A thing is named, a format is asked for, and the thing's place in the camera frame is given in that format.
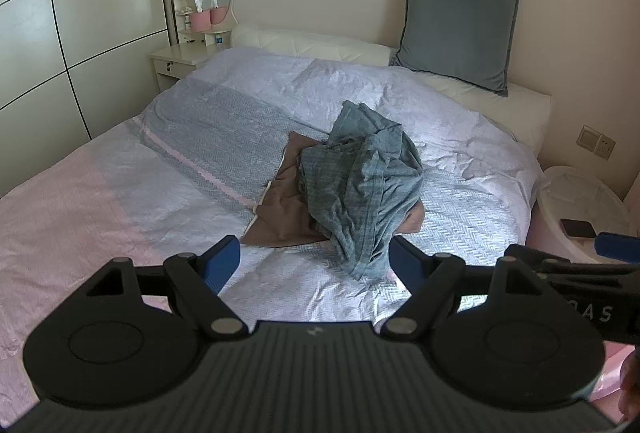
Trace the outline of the white wardrobe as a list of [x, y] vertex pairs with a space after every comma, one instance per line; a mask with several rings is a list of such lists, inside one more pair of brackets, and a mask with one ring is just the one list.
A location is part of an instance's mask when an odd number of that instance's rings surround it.
[[1, 0], [1, 188], [140, 113], [170, 0]]

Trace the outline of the grey-blue crumpled garment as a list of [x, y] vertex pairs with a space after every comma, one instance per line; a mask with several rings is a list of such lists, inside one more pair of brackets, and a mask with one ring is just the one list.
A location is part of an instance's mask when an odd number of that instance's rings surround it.
[[298, 171], [309, 214], [343, 271], [357, 280], [383, 276], [390, 240], [420, 201], [423, 182], [402, 125], [345, 101], [328, 138], [300, 152]]

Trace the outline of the pink tissue box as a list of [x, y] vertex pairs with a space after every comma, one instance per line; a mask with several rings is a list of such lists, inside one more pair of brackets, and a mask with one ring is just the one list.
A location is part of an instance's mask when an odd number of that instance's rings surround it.
[[194, 9], [189, 16], [193, 32], [204, 32], [210, 29], [209, 10], [203, 6], [203, 0], [194, 0]]

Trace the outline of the white round side table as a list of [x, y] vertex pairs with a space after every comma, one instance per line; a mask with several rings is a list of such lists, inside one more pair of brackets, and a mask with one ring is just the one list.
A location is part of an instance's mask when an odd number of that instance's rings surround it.
[[544, 174], [547, 184], [538, 192], [526, 245], [572, 263], [619, 264], [600, 257], [592, 240], [567, 238], [560, 220], [589, 222], [597, 234], [635, 236], [637, 226], [622, 200], [596, 176], [578, 168], [552, 166]]

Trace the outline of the brown cloth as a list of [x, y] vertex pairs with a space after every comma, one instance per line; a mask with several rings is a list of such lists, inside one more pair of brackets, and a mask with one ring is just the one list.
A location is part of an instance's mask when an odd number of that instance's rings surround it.
[[[247, 245], [265, 247], [294, 247], [329, 240], [310, 216], [302, 184], [299, 182], [298, 159], [300, 152], [322, 141], [299, 133], [288, 136], [282, 162], [276, 176], [269, 183], [262, 200], [254, 211], [242, 241]], [[398, 227], [397, 233], [415, 233], [424, 219], [424, 208], [419, 201]]]

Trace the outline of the smartphone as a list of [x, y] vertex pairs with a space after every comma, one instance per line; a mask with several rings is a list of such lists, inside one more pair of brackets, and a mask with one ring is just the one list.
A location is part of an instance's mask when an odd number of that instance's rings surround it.
[[560, 227], [568, 239], [594, 240], [598, 235], [590, 222], [580, 219], [560, 219]]

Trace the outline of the grey square cushion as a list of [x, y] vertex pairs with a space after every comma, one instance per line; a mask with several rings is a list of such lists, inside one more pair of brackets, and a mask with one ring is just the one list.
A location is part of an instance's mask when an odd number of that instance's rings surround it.
[[390, 63], [506, 97], [518, 6], [520, 0], [406, 0]]

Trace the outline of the beige wall socket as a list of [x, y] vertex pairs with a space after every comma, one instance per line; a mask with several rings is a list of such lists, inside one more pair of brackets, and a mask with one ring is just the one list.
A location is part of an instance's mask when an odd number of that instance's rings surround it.
[[615, 148], [614, 139], [602, 134], [594, 128], [584, 125], [580, 130], [576, 144], [603, 160], [610, 159]]

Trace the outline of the white padded headboard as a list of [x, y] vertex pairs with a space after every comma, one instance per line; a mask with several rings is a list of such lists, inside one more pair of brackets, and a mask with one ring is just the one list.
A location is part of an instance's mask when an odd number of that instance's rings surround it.
[[[282, 56], [318, 58], [375, 67], [387, 66], [395, 55], [392, 48], [380, 44], [335, 35], [266, 28], [250, 23], [235, 26], [231, 31], [230, 42], [233, 47], [261, 48]], [[458, 104], [483, 113], [510, 130], [518, 141], [527, 145], [534, 153], [540, 153], [551, 119], [551, 96], [515, 83], [510, 83], [508, 95], [501, 97], [470, 83], [431, 72], [420, 72], [418, 78], [426, 86]]]

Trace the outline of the white nightstand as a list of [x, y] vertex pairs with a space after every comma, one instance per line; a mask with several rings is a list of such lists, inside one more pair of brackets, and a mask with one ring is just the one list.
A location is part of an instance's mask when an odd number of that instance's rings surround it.
[[203, 68], [216, 51], [214, 45], [199, 42], [172, 45], [149, 54], [160, 91], [170, 89], [179, 80]]

